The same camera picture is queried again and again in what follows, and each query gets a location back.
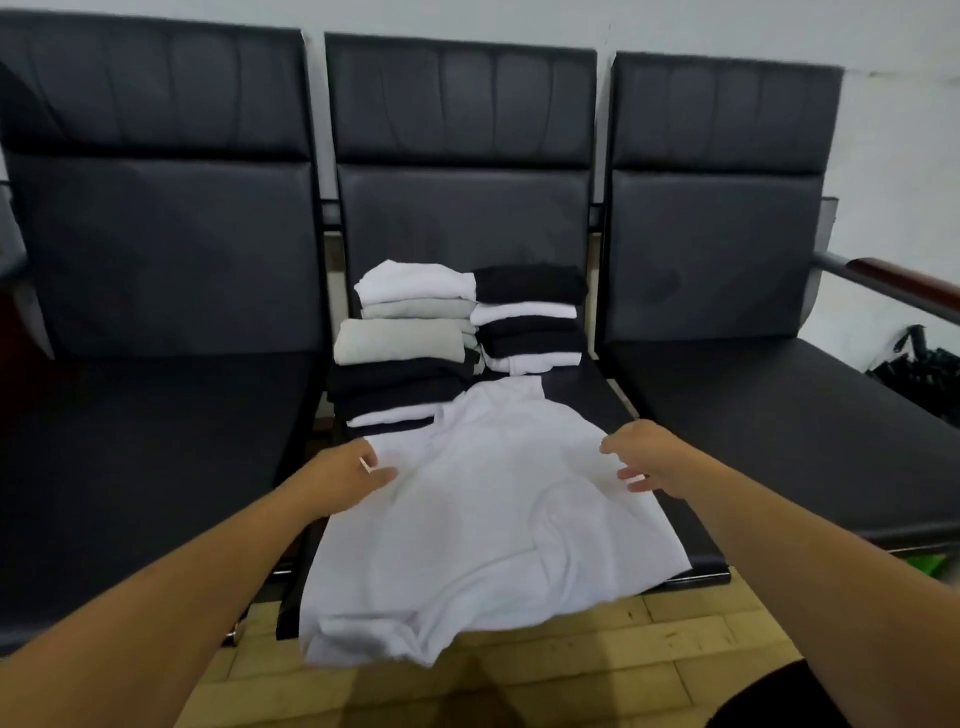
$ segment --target black object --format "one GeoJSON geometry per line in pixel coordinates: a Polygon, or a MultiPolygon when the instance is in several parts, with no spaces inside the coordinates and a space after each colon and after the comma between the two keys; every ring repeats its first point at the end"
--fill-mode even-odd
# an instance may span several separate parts
{"type": "Polygon", "coordinates": [[[302,462],[330,343],[304,51],[0,12],[14,211],[72,372],[0,443],[0,654],[302,462]]]}
{"type": "Polygon", "coordinates": [[[584,274],[571,265],[493,265],[473,271],[480,303],[548,301],[580,305],[587,297],[584,274]]]}
{"type": "Polygon", "coordinates": [[[748,725],[850,728],[806,660],[776,669],[734,695],[708,721],[707,728],[748,725]]]}
{"type": "Polygon", "coordinates": [[[494,359],[525,353],[585,352],[587,335],[581,328],[568,331],[528,331],[510,336],[490,336],[483,328],[477,331],[477,341],[494,359]]]}
{"type": "Polygon", "coordinates": [[[330,365],[326,377],[326,398],[336,403],[379,389],[440,376],[456,376],[466,385],[470,385],[473,382],[473,369],[477,359],[476,352],[467,350],[463,363],[432,357],[349,366],[334,363],[330,365]]]}
{"type": "Polygon", "coordinates": [[[942,548],[960,435],[795,338],[841,76],[617,55],[598,351],[691,445],[875,544],[942,548]]]}
{"type": "Polygon", "coordinates": [[[579,321],[558,319],[553,316],[515,316],[511,319],[499,319],[484,324],[477,336],[513,336],[530,331],[573,331],[583,330],[579,321]]]}
{"type": "Polygon", "coordinates": [[[903,352],[907,341],[913,349],[913,358],[904,352],[867,372],[867,376],[934,417],[960,427],[960,357],[943,349],[928,349],[924,327],[920,324],[907,327],[894,353],[903,352]]]}
{"type": "Polygon", "coordinates": [[[386,258],[585,270],[594,51],[327,35],[326,64],[354,313],[386,258]]]}
{"type": "Polygon", "coordinates": [[[387,389],[377,389],[337,404],[337,417],[349,422],[354,417],[371,412],[380,412],[395,407],[413,404],[453,401],[467,390],[467,385],[458,376],[438,376],[398,384],[387,389]]]}

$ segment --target folded black t-shirt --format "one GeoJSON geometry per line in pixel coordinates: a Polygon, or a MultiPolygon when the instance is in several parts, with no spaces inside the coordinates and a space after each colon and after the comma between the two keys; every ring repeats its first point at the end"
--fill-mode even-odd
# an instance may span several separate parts
{"type": "Polygon", "coordinates": [[[522,353],[584,352],[587,335],[581,328],[570,331],[529,331],[512,336],[484,336],[477,332],[484,351],[494,359],[522,353]]]}
{"type": "Polygon", "coordinates": [[[458,395],[466,392],[467,388],[468,385],[462,379],[453,375],[410,381],[337,402],[336,413],[337,417],[343,420],[352,420],[360,415],[394,407],[453,401],[458,395]]]}
{"type": "Polygon", "coordinates": [[[456,376],[466,385],[473,382],[477,352],[467,350],[463,364],[447,359],[424,357],[405,361],[377,361],[372,364],[332,364],[326,376],[326,398],[331,402],[404,384],[410,381],[456,376]]]}
{"type": "Polygon", "coordinates": [[[531,331],[573,331],[583,330],[583,325],[576,319],[558,319],[553,316],[515,316],[511,319],[500,319],[484,324],[477,330],[479,337],[513,336],[518,333],[531,331]]]}
{"type": "Polygon", "coordinates": [[[584,274],[572,265],[532,263],[492,265],[473,271],[480,303],[583,303],[587,297],[584,274]]]}

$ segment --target tiled floor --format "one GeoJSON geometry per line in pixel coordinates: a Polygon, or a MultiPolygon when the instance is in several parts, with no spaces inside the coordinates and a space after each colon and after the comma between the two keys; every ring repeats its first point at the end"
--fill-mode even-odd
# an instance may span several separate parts
{"type": "Polygon", "coordinates": [[[505,633],[461,635],[432,669],[305,667],[254,605],[213,659],[180,728],[703,726],[716,706],[799,653],[754,593],[728,586],[635,596],[505,633]]]}

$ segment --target folded gray t-shirt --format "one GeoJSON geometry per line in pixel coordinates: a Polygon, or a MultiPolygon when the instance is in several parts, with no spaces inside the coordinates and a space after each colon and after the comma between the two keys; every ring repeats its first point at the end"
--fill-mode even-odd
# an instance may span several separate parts
{"type": "Polygon", "coordinates": [[[463,299],[407,299],[364,306],[365,319],[468,319],[476,303],[463,299]]]}
{"type": "Polygon", "coordinates": [[[464,334],[447,319],[346,319],[333,345],[341,366],[432,356],[463,362],[464,334]]]}

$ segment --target armrest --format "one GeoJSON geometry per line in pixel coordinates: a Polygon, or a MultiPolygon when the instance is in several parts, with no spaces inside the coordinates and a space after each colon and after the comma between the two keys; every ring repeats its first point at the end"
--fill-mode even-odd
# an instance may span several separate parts
{"type": "Polygon", "coordinates": [[[850,260],[822,252],[813,260],[828,273],[960,325],[960,286],[875,257],[850,260]]]}

